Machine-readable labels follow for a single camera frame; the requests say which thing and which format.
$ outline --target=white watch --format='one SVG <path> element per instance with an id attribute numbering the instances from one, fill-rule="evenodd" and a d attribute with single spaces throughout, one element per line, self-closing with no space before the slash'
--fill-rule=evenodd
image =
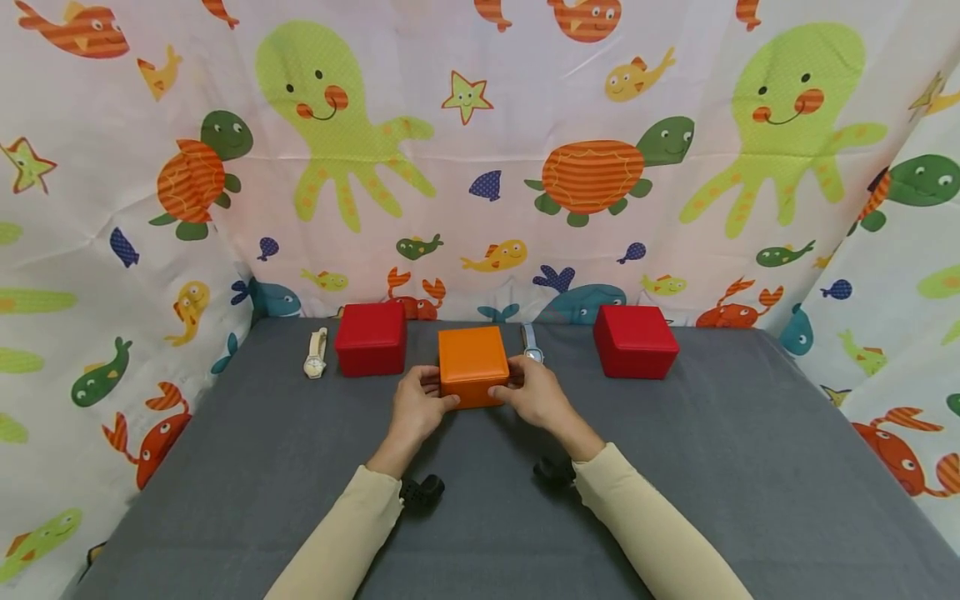
<path id="1" fill-rule="evenodd" d="M 326 327 L 314 331 L 310 334 L 310 353 L 303 361 L 303 372 L 311 379 L 320 379 L 324 376 L 326 363 Z"/>

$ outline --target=box lid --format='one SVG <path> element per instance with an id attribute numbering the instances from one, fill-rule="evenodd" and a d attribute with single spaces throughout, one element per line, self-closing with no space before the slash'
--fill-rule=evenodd
<path id="1" fill-rule="evenodd" d="M 500 327 L 445 329 L 438 335 L 440 380 L 474 381 L 510 374 Z"/>
<path id="2" fill-rule="evenodd" d="M 604 305 L 600 311 L 616 348 L 624 350 L 680 349 L 663 313 L 656 306 Z"/>
<path id="3" fill-rule="evenodd" d="M 396 346 L 403 339 L 405 326 L 403 304 L 399 302 L 348 304 L 344 307 L 333 346 L 337 351 Z"/>

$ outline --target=orange box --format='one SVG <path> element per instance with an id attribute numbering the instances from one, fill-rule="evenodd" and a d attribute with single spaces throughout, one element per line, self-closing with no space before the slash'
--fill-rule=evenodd
<path id="1" fill-rule="evenodd" d="M 461 408 L 499 406 L 490 386 L 507 385 L 510 367 L 500 327 L 446 329 L 440 332 L 440 390 L 460 397 Z"/>

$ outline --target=box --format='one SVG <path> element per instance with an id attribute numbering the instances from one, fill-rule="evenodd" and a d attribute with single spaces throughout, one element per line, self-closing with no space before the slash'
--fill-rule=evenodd
<path id="1" fill-rule="evenodd" d="M 459 396 L 458 409 L 503 404 L 487 394 L 510 379 L 499 327 L 448 329 L 440 332 L 439 344 L 442 395 Z"/>
<path id="2" fill-rule="evenodd" d="M 348 304 L 333 347 L 345 377 L 403 372 L 407 357 L 403 304 Z"/>
<path id="3" fill-rule="evenodd" d="M 680 353 L 656 306 L 601 306 L 593 342 L 607 377 L 663 379 Z"/>

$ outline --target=watch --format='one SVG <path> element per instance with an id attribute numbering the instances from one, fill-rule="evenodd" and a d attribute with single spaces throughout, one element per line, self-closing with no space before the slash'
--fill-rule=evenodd
<path id="1" fill-rule="evenodd" d="M 523 335 L 523 353 L 526 356 L 536 360 L 538 363 L 543 362 L 543 350 L 537 348 L 537 336 L 534 335 L 534 324 L 525 323 L 520 327 L 520 333 Z"/>
<path id="2" fill-rule="evenodd" d="M 303 361 L 303 372 L 311 379 L 320 379 L 324 376 L 326 363 L 326 327 L 314 331 L 310 334 L 310 353 Z"/>

